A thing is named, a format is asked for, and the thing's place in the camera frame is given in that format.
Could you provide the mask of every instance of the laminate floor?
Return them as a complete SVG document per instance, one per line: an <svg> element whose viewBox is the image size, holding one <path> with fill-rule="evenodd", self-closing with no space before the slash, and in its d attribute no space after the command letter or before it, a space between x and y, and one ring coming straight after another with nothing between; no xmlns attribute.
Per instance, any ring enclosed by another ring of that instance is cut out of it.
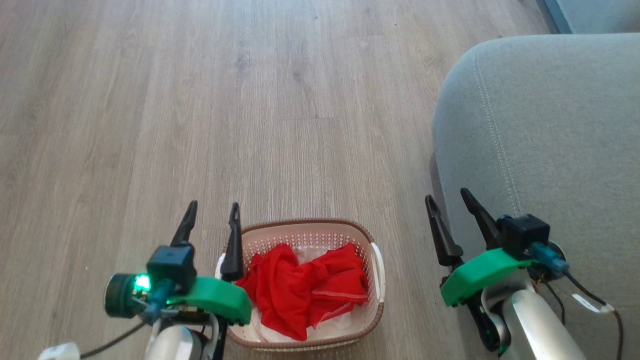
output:
<svg viewBox="0 0 640 360"><path fill-rule="evenodd" d="M201 274L243 224L342 217L381 247L379 326L343 348L226 359L491 359L447 309L423 198L448 70L548 33L535 0L0 0L0 358L132 326L104 286L191 199ZM102 359L141 359L148 329Z"/></svg>

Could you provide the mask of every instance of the black cable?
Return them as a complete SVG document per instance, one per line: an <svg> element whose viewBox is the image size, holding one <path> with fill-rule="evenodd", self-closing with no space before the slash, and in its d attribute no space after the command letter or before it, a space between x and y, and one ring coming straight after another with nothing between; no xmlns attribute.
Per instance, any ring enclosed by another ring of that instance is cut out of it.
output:
<svg viewBox="0 0 640 360"><path fill-rule="evenodd" d="M588 297L592 298L594 301L599 302L600 305L607 305L607 302L602 300L601 298L597 297L596 295L592 294L589 290L585 289L584 286L582 286L578 280L576 280L573 275L571 275L571 273L569 271L565 271L564 272L565 276L567 279L569 279L576 288L580 289L580 291L582 291L585 295L587 295Z"/></svg>
<svg viewBox="0 0 640 360"><path fill-rule="evenodd" d="M576 288L580 289L580 291L582 291L585 295L587 295L588 297L592 298L593 301L605 306L607 305L606 301L602 300L601 298L597 297L596 295L594 295L593 293L591 293L589 290L585 289L584 286L581 285L581 283L578 282L578 280L576 280L570 273L569 271L565 271L564 272L565 276L567 279L569 279L569 281L571 281ZM616 321L618 323L618 353L616 354L616 360L621 360L622 359L622 346L623 346L623 342L624 342L624 338L625 338L625 331L624 328L622 327L622 318L620 317L620 314L618 313L617 310L613 309L613 311L611 311L613 313L613 316L615 316Z"/></svg>
<svg viewBox="0 0 640 360"><path fill-rule="evenodd" d="M553 295L554 298L556 299L556 301L558 301L558 304L560 305L560 321L562 321L562 324L564 325L564 321L565 321L565 318L566 318L565 315L564 315L564 303L562 302L560 297L556 294L556 292L551 287L551 285L549 285L548 281L545 279L543 274L539 273L533 267L529 267L529 270L531 270L534 274L536 274L538 276L538 279L540 280L540 282L542 282L544 285L547 286L547 289L549 289L549 292L551 293L551 295Z"/></svg>
<svg viewBox="0 0 640 360"><path fill-rule="evenodd" d="M96 354L99 354L105 350L107 350L108 348L112 347L113 345L116 345L117 343L121 342L122 340L128 338L131 334L133 334L134 332L142 329L144 326L146 325L145 322L141 322L138 325L136 325L133 329L125 332L124 334L120 335L119 337L109 341L108 343L104 344L101 347L97 347L91 351L87 351L84 354L80 355L80 359L86 359L87 357L91 357L94 356Z"/></svg>
<svg viewBox="0 0 640 360"><path fill-rule="evenodd" d="M560 297L556 294L556 292L554 291L554 289L551 287L551 285L549 285L548 282L545 281L545 285L547 286L547 289L549 289L549 292L551 293L551 295L554 296L554 298L556 298L556 301L558 301L558 304L560 304L560 321L562 321L562 324L564 325L564 304L562 303L562 300L560 300Z"/></svg>
<svg viewBox="0 0 640 360"><path fill-rule="evenodd" d="M218 333L218 343L216 344L216 349L213 350L213 360L222 360L222 357L225 353L225 340L227 339L228 322L223 318L217 319L220 331Z"/></svg>

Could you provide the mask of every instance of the gray fabric upholstery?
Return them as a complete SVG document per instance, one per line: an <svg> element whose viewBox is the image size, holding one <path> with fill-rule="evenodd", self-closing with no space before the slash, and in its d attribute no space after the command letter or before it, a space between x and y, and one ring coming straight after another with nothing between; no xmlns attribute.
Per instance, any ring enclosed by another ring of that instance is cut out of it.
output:
<svg viewBox="0 0 640 360"><path fill-rule="evenodd" d="M640 359L640 34L480 44L447 76L433 134L451 233L465 257L484 242L461 187L495 217L540 217L572 274L622 315L624 358ZM566 279L556 286L587 357L613 359L613 316L580 306Z"/></svg>
<svg viewBox="0 0 640 360"><path fill-rule="evenodd" d="M561 33L640 32L638 0L545 0Z"/></svg>

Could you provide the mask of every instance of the red fabric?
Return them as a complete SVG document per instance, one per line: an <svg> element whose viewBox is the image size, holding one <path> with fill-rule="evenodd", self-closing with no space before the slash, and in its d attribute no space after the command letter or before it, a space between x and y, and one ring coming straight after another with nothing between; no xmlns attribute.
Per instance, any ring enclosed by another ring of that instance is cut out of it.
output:
<svg viewBox="0 0 640 360"><path fill-rule="evenodd" d="M367 301L364 262L353 244L298 264L286 244L254 255L250 271L236 284L262 313L262 324L304 341L307 327L353 310Z"/></svg>

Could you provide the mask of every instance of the white plastic basket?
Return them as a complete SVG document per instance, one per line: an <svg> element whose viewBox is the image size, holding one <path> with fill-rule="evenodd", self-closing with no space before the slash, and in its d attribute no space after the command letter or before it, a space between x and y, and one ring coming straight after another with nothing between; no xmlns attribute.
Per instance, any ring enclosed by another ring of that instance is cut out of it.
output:
<svg viewBox="0 0 640 360"><path fill-rule="evenodd" d="M276 245L286 243L293 249L305 247L339 249L347 243L356 245L357 254L364 260L369 280L369 301L356 306L351 313L351 326L330 330L321 338L287 343L270 343L261 339L254 323L229 327L227 333L236 343L259 350L279 352L309 351L352 343L371 332L380 321L385 305L385 267L380 249L362 226L341 219L301 219L259 224L243 229L244 270L249 269L254 254L266 254ZM220 277L222 254L216 267Z"/></svg>

